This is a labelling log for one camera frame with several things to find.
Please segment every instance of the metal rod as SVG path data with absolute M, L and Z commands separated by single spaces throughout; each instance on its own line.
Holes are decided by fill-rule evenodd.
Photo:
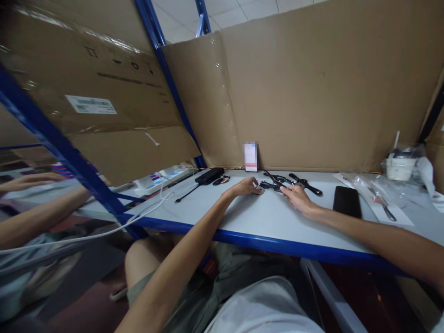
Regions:
M 207 7 L 205 6 L 205 0 L 196 0 L 196 7 L 199 16 L 203 15 L 203 34 L 206 35 L 211 33 L 210 19 L 208 18 Z
M 200 14 L 199 15 L 199 25 L 197 26 L 197 32 L 196 32 L 196 38 L 202 36 L 202 34 L 204 33 L 203 29 L 204 29 L 204 15 Z
M 153 21 L 157 22 L 157 23 L 159 22 L 159 21 L 157 21 L 157 16 L 154 11 L 153 4 L 151 3 L 151 0 L 135 0 L 135 4 L 136 4 L 136 8 L 139 12 L 139 16 L 143 22 L 144 27 L 145 27 L 145 31 L 147 32 L 149 40 L 151 41 L 151 44 L 154 48 L 154 52 L 157 56 L 157 60 L 159 61 L 160 68 L 162 69 L 162 72 L 163 72 L 163 74 L 166 78 L 166 81 L 168 83 L 168 86 L 170 88 L 174 102 L 176 103 L 176 107 L 179 111 L 180 118 L 182 119 L 182 122 L 184 123 L 186 130 L 188 131 L 188 133 L 191 135 L 194 142 L 196 143 L 197 148 L 200 150 L 199 145 L 197 143 L 197 139 L 196 139 L 194 132 L 191 128 L 190 121 L 188 120 L 188 117 L 186 115 L 184 105 L 182 104 L 182 101 L 180 99 L 179 92 L 177 90 L 176 85 L 174 84 L 174 80 L 171 75 L 170 69 L 168 67 L 167 61 L 166 61 L 165 56 L 161 50 L 161 47 L 164 46 L 166 43 L 164 43 L 164 41 L 159 40 L 159 38 L 161 38 L 161 36 L 163 36 L 163 34 L 162 35 L 160 34 L 160 32 L 161 32 L 161 31 L 159 31 L 160 27 L 153 25 Z M 207 167 L 202 155 L 198 156 L 195 159 L 195 162 L 196 162 L 196 165 L 198 168 L 206 168 Z
M 0 102 L 15 116 L 52 154 L 67 167 L 115 218 L 126 223 L 121 216 L 127 209 L 115 193 L 100 179 L 93 168 L 80 156 L 71 142 L 53 125 L 32 99 L 0 65 Z M 135 238 L 146 237 L 142 228 L 128 227 Z

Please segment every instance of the black cable connector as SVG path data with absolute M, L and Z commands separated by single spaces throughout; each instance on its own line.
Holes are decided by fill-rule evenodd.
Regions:
M 183 198 L 185 198 L 188 194 L 190 194 L 191 192 L 193 192 L 195 189 L 197 189 L 201 184 L 198 184 L 195 188 L 193 188 L 191 191 L 189 191 L 187 194 L 185 194 L 183 197 L 180 197 L 179 199 L 177 199 L 176 201 L 174 201 L 175 203 L 180 202 Z

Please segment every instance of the white shirt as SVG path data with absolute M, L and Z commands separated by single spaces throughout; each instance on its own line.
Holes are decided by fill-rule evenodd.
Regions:
M 205 330 L 216 332 L 324 331 L 302 310 L 290 282 L 273 276 L 231 296 Z

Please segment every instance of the olive green shorts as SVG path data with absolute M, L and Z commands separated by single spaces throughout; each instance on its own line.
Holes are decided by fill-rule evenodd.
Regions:
M 284 255 L 268 256 L 250 248 L 217 243 L 213 251 L 218 272 L 213 281 L 196 271 L 163 332 L 203 332 L 219 307 L 237 291 L 262 279 L 280 275 L 291 282 L 305 313 L 319 323 L 311 288 L 298 264 Z M 128 290 L 130 306 L 154 272 Z

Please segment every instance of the ceiling tile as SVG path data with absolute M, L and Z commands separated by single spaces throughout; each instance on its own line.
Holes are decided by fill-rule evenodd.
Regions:
M 277 0 L 279 12 L 287 12 L 313 4 L 313 0 Z
M 211 17 L 209 17 L 208 20 L 210 20 L 211 31 L 216 31 L 221 29 L 220 26 Z M 187 27 L 188 30 L 194 31 L 194 33 L 197 32 L 198 26 L 199 26 L 199 20 L 185 24 L 185 27 Z
M 239 8 L 236 0 L 205 0 L 205 7 L 210 16 Z
M 212 18 L 221 28 L 227 28 L 248 21 L 240 7 L 229 12 L 215 15 Z
M 252 2 L 255 2 L 256 0 L 237 0 L 237 3 L 240 5 L 240 6 L 243 6 L 243 5 L 247 5 L 247 4 L 249 4 L 249 3 L 252 3 Z
M 248 20 L 259 19 L 261 17 L 278 13 L 278 7 L 275 0 L 258 0 L 242 6 L 242 10 Z
M 182 24 L 199 19 L 196 2 L 193 0 L 154 0 L 154 2 Z
M 173 17 L 171 17 L 168 13 L 166 13 L 162 8 L 160 8 L 156 4 L 154 4 L 154 10 L 156 12 L 157 19 L 159 20 L 162 31 L 172 30 L 181 25 L 179 21 L 175 20 Z
M 171 41 L 171 42 L 183 42 L 186 40 L 190 40 L 196 37 L 196 34 L 193 34 L 191 31 L 189 31 L 187 28 L 185 28 L 183 25 L 174 28 L 172 30 L 164 31 L 165 39 Z

